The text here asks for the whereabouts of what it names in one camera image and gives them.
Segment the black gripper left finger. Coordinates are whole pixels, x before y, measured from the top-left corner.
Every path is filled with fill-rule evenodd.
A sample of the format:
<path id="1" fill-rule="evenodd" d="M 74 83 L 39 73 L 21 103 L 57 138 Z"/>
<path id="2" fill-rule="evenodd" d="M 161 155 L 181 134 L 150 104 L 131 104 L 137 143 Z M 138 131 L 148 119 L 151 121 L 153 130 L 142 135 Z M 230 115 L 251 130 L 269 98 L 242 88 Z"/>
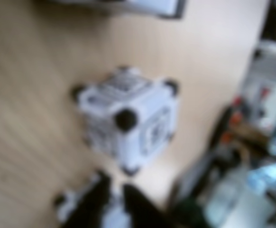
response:
<path id="1" fill-rule="evenodd" d="M 101 214 L 110 198 L 111 177 L 103 171 L 96 172 L 98 181 L 80 201 L 78 208 L 70 216 L 70 228 L 98 228 Z"/>

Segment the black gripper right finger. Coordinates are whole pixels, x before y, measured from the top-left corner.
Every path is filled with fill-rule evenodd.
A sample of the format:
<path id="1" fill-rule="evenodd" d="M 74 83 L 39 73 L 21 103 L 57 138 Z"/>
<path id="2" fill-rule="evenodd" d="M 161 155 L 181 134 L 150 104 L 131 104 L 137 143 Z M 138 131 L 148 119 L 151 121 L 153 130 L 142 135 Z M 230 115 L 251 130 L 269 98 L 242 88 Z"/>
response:
<path id="1" fill-rule="evenodd" d="M 130 214 L 134 228 L 173 228 L 173 222 L 166 217 L 135 186 L 123 185 L 125 209 Z"/>

